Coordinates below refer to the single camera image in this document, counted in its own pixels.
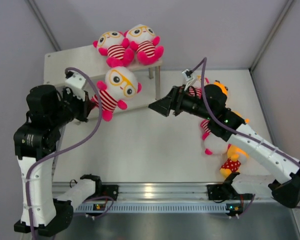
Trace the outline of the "pink panda plush face down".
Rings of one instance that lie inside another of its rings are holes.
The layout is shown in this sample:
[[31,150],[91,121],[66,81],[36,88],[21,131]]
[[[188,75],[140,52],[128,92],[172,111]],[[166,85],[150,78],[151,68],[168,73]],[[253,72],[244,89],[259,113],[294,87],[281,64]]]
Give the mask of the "pink panda plush face down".
[[92,98],[98,103],[98,107],[101,106],[100,113],[106,122],[112,120],[116,108],[126,110],[126,101],[142,91],[142,84],[138,82],[135,74],[123,66],[111,68],[106,73],[105,80],[98,81],[96,86],[100,98],[96,94]]

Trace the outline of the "pink panda plush with glasses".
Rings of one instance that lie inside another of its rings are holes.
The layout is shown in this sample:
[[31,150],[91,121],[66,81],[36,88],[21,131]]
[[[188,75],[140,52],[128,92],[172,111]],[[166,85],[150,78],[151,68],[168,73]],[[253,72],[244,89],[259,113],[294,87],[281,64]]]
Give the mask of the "pink panda plush with glasses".
[[128,39],[129,47],[136,53],[136,58],[142,65],[152,65],[164,54],[164,47],[159,45],[160,37],[147,25],[138,24],[123,35]]

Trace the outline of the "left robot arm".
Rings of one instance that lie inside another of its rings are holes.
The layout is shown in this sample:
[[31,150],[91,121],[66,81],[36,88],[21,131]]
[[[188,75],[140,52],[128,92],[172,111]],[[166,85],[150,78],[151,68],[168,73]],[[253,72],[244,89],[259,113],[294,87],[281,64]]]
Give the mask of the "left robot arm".
[[58,198],[52,193],[60,130],[73,120],[86,122],[93,104],[83,89],[71,86],[58,91],[53,85],[32,88],[26,102],[26,121],[13,136],[23,190],[22,216],[14,230],[33,237],[53,237],[70,225],[81,203],[103,194],[101,178],[92,174],[83,175]]

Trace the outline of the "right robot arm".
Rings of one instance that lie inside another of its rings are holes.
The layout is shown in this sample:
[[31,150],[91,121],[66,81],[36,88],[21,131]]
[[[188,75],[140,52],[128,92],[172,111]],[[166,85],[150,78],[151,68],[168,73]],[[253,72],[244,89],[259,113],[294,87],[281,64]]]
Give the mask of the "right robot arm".
[[173,86],[163,98],[149,108],[165,117],[173,111],[208,119],[212,134],[231,146],[238,147],[262,165],[269,175],[231,173],[222,187],[230,199],[251,194],[272,197],[281,205],[293,209],[300,202],[300,160],[275,147],[258,135],[246,121],[226,106],[227,96],[215,84],[203,87],[201,97],[191,95],[184,86]]

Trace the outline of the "pink panda plush under arm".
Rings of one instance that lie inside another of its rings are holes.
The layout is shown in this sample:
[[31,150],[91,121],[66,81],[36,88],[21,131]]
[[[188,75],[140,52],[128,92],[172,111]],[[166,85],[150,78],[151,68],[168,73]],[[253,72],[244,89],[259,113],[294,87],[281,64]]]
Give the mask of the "pink panda plush under arm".
[[208,119],[204,119],[200,123],[200,127],[203,130],[202,140],[205,148],[204,153],[206,155],[223,155],[228,151],[231,144],[211,133],[211,130],[208,128],[209,122]]

